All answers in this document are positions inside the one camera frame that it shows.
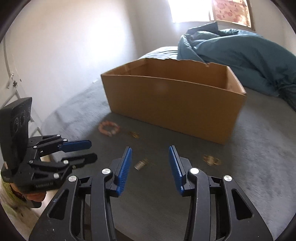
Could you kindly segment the left hand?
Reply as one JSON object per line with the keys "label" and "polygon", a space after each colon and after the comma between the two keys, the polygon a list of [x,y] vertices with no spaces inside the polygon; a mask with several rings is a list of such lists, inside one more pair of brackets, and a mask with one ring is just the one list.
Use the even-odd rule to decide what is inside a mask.
{"label": "left hand", "polygon": [[27,200],[35,201],[35,202],[44,201],[44,199],[46,197],[46,193],[47,193],[46,191],[41,191],[41,192],[24,194],[24,193],[20,192],[20,190],[18,189],[18,187],[14,183],[10,184],[10,186],[16,193],[21,194]]}

